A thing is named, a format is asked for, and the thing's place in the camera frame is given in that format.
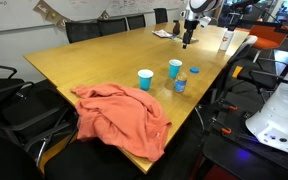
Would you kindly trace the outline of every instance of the bunting flag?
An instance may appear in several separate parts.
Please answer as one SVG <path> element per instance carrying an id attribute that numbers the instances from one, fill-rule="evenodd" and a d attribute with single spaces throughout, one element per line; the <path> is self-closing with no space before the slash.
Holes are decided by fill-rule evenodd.
<path id="1" fill-rule="evenodd" d="M 39 13 L 44 20 L 51 22 L 57 27 L 65 27 L 65 22 L 71 22 L 69 18 L 55 11 L 44 0 L 40 0 L 33 8 L 33 11 Z"/>
<path id="2" fill-rule="evenodd" d="M 101 19 L 101 20 L 107 20 L 110 18 L 110 15 L 106 12 L 106 10 L 104 10 L 102 12 L 102 14 L 100 15 L 100 17 L 98 17 L 97 19 Z"/>

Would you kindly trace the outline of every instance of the bottle cap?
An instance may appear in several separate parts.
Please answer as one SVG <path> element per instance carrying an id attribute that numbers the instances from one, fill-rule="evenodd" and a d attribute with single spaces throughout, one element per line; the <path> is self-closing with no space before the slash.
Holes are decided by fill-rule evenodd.
<path id="1" fill-rule="evenodd" d="M 191 73 L 197 74 L 198 72 L 200 72 L 200 70 L 197 67 L 191 67 L 190 69 Z"/>
<path id="2" fill-rule="evenodd" d="M 236 28 L 236 25 L 230 24 L 230 25 L 228 26 L 227 30 L 228 30 L 228 31 L 234 31 L 235 28 Z"/>

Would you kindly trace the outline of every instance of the black table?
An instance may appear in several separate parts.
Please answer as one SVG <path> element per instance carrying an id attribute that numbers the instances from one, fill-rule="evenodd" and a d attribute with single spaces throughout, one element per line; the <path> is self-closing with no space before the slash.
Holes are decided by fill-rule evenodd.
<path id="1" fill-rule="evenodd" d="M 206 175 L 214 164 L 240 179 L 288 179 L 288 153 L 236 138 L 237 131 L 241 131 L 237 127 L 244 124 L 240 117 L 245 112 L 256 112 L 261 104 L 231 93 L 226 100 L 236 105 L 238 110 L 220 112 L 217 120 L 231 127 L 233 134 L 222 135 L 218 130 L 220 126 L 213 126 L 204 144 L 203 155 L 206 160 L 199 169 L 197 179 Z"/>

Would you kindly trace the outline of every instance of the white robot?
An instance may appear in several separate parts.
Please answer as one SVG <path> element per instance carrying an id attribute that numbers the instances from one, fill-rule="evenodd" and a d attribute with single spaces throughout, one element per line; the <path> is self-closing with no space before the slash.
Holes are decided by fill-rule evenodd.
<path id="1" fill-rule="evenodd" d="M 288 152 L 287 83 L 281 83 L 263 108 L 246 120 L 246 127 L 259 142 Z"/>
<path id="2" fill-rule="evenodd" d="M 236 7 L 246 7 L 258 0 L 247 0 Z M 222 0 L 190 0 L 187 4 L 183 36 L 183 48 L 190 44 L 197 24 L 204 22 L 199 16 L 202 12 L 216 9 Z M 288 84 L 281 83 L 263 108 L 246 120 L 246 127 L 255 135 L 259 142 L 288 152 Z"/>

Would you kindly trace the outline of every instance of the black office chair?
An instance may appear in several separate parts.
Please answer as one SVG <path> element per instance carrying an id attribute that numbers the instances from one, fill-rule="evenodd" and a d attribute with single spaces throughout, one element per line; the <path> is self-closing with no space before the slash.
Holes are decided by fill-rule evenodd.
<path id="1" fill-rule="evenodd" d="M 0 111 L 0 135 L 29 152 L 42 141 L 37 165 L 54 133 L 68 127 L 65 120 L 69 107 L 64 99 L 49 89 L 30 93 L 25 99 Z"/>
<path id="2" fill-rule="evenodd" d="M 276 63 L 283 63 L 279 61 L 269 60 Z M 264 97 L 263 93 L 264 91 L 273 92 L 280 83 L 287 83 L 288 80 L 285 80 L 284 77 L 288 73 L 288 64 L 283 69 L 282 73 L 280 75 L 277 75 L 275 73 L 271 73 L 269 71 L 266 71 L 262 68 L 262 66 L 259 64 L 259 67 L 254 66 L 244 66 L 243 69 L 237 74 L 237 79 L 242 80 L 242 82 L 249 82 L 251 84 L 254 84 L 257 90 L 257 93 L 261 96 L 263 102 L 266 102 L 266 98 Z"/>
<path id="3" fill-rule="evenodd" d="M 146 26 L 144 14 L 126 17 L 130 30 Z"/>
<path id="4" fill-rule="evenodd" d="M 8 77 L 0 78 L 0 108 L 4 105 L 6 101 L 11 99 L 19 90 L 26 86 L 31 85 L 33 87 L 32 82 L 24 82 L 23 79 L 12 78 L 17 70 L 13 67 L 2 66 L 0 65 L 0 70 L 2 71 L 10 71 L 10 75 Z"/>
<path id="5" fill-rule="evenodd" d="M 101 36 L 98 24 L 93 22 L 66 22 L 65 29 L 70 43 Z"/>
<path id="6" fill-rule="evenodd" d="M 43 180 L 34 159 L 22 148 L 0 137 L 0 180 Z"/>
<path id="7" fill-rule="evenodd" d="M 0 137 L 0 180 L 134 180 L 141 175 L 116 147 L 95 138 L 71 143 L 46 163 L 43 176 L 27 152 Z"/>
<path id="8" fill-rule="evenodd" d="M 46 180 L 128 180 L 143 175 L 120 150 L 94 138 L 75 140 L 44 166 Z"/>
<path id="9" fill-rule="evenodd" d="M 218 20 L 215 17 L 211 17 L 211 21 L 208 25 L 218 26 Z"/>
<path id="10" fill-rule="evenodd" d="M 249 50 L 256 41 L 256 36 L 248 36 L 240 45 L 240 47 L 236 50 L 233 56 L 229 59 L 219 76 L 214 81 L 216 89 L 215 91 L 213 91 L 211 103 L 221 100 L 221 98 L 225 96 L 229 89 L 226 86 L 233 65 L 236 64 L 236 62 L 238 62 L 240 59 L 245 58 L 248 55 Z"/>
<path id="11" fill-rule="evenodd" d="M 125 18 L 111 20 L 97 20 L 103 36 L 127 31 Z"/>
<path id="12" fill-rule="evenodd" d="M 155 8 L 154 12 L 156 24 L 168 22 L 166 8 Z"/>

